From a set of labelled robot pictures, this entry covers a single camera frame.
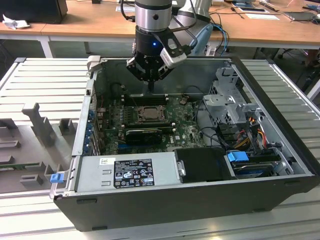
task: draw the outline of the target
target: blue latch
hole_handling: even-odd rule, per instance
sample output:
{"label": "blue latch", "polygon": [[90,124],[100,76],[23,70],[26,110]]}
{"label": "blue latch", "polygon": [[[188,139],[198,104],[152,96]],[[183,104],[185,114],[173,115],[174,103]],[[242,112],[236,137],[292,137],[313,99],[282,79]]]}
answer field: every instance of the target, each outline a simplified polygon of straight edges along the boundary
{"label": "blue latch", "polygon": [[227,156],[230,162],[249,161],[245,151],[232,151]]}
{"label": "blue latch", "polygon": [[51,175],[50,183],[52,184],[62,184],[64,182],[64,173],[55,173]]}
{"label": "blue latch", "polygon": [[88,118],[91,120],[95,117],[95,112],[93,110],[89,110]]}

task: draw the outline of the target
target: warning label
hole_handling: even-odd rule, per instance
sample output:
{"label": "warning label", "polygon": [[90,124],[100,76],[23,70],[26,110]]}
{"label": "warning label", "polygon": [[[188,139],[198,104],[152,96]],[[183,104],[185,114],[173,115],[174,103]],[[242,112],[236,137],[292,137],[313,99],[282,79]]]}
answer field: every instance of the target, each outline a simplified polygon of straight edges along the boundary
{"label": "warning label", "polygon": [[114,162],[114,184],[116,189],[154,186],[155,178],[151,159]]}

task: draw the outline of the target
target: motherboard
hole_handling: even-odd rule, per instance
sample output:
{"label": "motherboard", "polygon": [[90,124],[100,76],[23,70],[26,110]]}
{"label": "motherboard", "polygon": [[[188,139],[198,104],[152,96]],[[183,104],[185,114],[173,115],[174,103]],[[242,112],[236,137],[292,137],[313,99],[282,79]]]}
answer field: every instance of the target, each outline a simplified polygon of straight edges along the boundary
{"label": "motherboard", "polygon": [[123,96],[103,106],[98,116],[104,155],[206,146],[195,122],[194,105],[182,95]]}

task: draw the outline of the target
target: floor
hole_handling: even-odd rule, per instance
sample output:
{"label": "floor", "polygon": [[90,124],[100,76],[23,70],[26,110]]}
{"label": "floor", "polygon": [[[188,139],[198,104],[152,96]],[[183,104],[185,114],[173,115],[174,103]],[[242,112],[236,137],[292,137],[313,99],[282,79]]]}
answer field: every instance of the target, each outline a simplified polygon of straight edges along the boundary
{"label": "floor", "polygon": [[[27,40],[4,40],[4,47],[0,43],[0,79],[11,66],[14,59],[18,57],[44,58],[42,47],[38,41]],[[52,42],[53,51],[57,58],[87,58],[89,54],[85,52],[83,42]],[[104,57],[129,57],[132,55],[132,44],[130,43],[89,43],[91,55],[100,55]],[[235,55],[241,59],[252,59],[256,51],[254,47],[231,47],[230,52],[225,56]],[[306,69],[303,61],[306,56],[301,50],[293,50],[284,54],[283,59],[274,58],[275,63],[282,71],[298,85],[302,87],[305,79],[312,72],[312,69]]]}

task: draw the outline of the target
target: wooden desk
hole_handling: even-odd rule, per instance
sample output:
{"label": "wooden desk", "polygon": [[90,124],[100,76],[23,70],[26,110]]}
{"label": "wooden desk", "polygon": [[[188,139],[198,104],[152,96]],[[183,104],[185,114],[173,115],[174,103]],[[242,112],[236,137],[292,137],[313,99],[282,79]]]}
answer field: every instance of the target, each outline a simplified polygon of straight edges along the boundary
{"label": "wooden desk", "polygon": [[[278,6],[285,6],[288,2],[272,0],[272,4]],[[294,0],[288,8],[279,9],[281,13],[302,12],[303,5],[303,1]],[[51,41],[132,43],[135,38],[136,25],[116,12],[117,3],[92,4],[91,1],[68,0],[67,6],[68,13],[62,24],[32,23],[31,28],[16,31],[1,25],[0,38],[38,40],[47,58],[54,57]],[[242,14],[245,18],[242,19],[238,14],[232,14],[234,12],[230,10],[229,3],[224,3],[224,7],[227,8],[212,7],[210,11],[220,14],[223,28],[229,33],[229,46],[291,49],[320,47],[320,26],[311,22],[291,22],[285,15],[276,15],[280,20],[262,20],[250,19]],[[216,23],[219,22],[217,14],[212,14],[212,18]],[[211,35],[210,44],[217,46],[221,40],[221,33],[215,31]]]}
{"label": "wooden desk", "polygon": [[[272,1],[283,6],[283,1]],[[126,21],[120,12],[116,12],[116,3],[102,2],[91,4],[90,1],[76,2],[69,0],[68,15],[61,25],[47,24],[41,33],[48,36],[77,36],[77,37],[111,37],[134,38],[135,24]],[[282,11],[302,11],[303,4],[297,3]],[[212,7],[214,11],[221,7]],[[291,44],[313,45],[320,47],[320,27],[311,22],[291,22],[285,15],[277,15],[280,20],[250,19],[245,14],[242,19],[233,13],[230,8],[217,10],[221,14],[223,28],[229,33],[231,45],[245,43],[248,47],[254,44]],[[218,15],[213,14],[218,23]],[[221,41],[220,32],[211,35],[211,41]]]}

